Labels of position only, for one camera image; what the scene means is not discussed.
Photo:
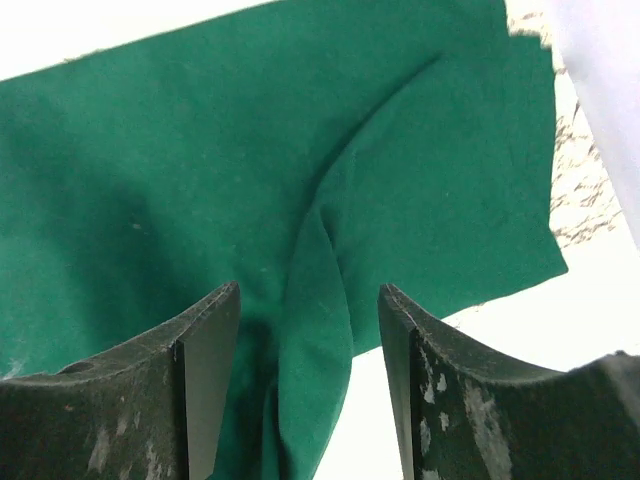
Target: curved black edge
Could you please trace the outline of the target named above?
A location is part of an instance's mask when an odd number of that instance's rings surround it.
[[[239,320],[225,284],[56,375],[0,381],[0,479],[206,479]]]
[[[381,287],[379,316],[401,456],[412,459],[405,480],[640,479],[640,357],[537,367],[393,285]]]

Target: green cloth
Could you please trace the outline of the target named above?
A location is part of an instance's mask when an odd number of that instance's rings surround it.
[[[380,284],[444,317],[566,271],[554,127],[494,0],[286,1],[3,82],[0,373],[237,280],[213,478],[308,480]]]

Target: white surface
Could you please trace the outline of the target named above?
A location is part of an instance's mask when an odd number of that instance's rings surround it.
[[[549,0],[554,45],[640,248],[640,2]]]
[[[0,79],[257,3],[264,2],[4,2],[0,4]],[[520,3],[521,13],[534,8],[530,2],[511,0],[510,3]],[[559,110],[567,110],[566,105],[561,105],[564,98],[564,94],[558,98]],[[567,151],[565,156],[573,155],[576,160],[585,155],[583,150],[576,148]],[[562,163],[567,171],[562,170],[558,178],[566,179],[565,173],[570,174],[573,165],[574,162]],[[593,162],[582,162],[580,168],[587,171],[581,170],[580,176],[584,177],[589,170],[600,166],[594,159]],[[563,195],[570,196],[580,180],[576,178],[563,183],[562,188],[566,190]],[[576,210],[580,209],[564,210],[564,224],[572,222],[571,215],[566,212]],[[610,223],[611,214],[607,212],[600,217],[600,223],[604,222],[602,225],[615,228]],[[584,224],[581,221],[574,223],[576,228]],[[563,237],[566,241],[562,243],[566,246],[564,252],[571,268],[568,275],[491,302],[483,308],[461,312],[447,321],[505,353],[559,370],[584,364],[618,349],[640,353],[637,322],[640,316],[640,296],[637,295],[640,261],[626,226],[622,224],[613,232],[609,232],[609,228],[601,229],[605,233],[593,238],[590,235],[581,237],[588,241],[575,246],[571,245],[574,229],[569,229]],[[377,349],[354,360],[343,414],[315,480],[400,478],[384,361]]]

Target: black plastic part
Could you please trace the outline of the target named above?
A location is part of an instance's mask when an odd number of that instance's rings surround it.
[[[537,367],[392,285],[379,314],[405,480],[640,479],[640,357]]]
[[[57,375],[0,381],[0,479],[205,480],[239,320],[227,284]]]

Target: worn black surface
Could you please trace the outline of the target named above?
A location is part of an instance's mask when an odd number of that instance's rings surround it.
[[[406,480],[640,479],[640,357],[537,367],[394,286],[382,287],[379,313],[401,456],[413,460]]]
[[[236,284],[57,375],[0,381],[0,480],[204,480],[240,318]]]

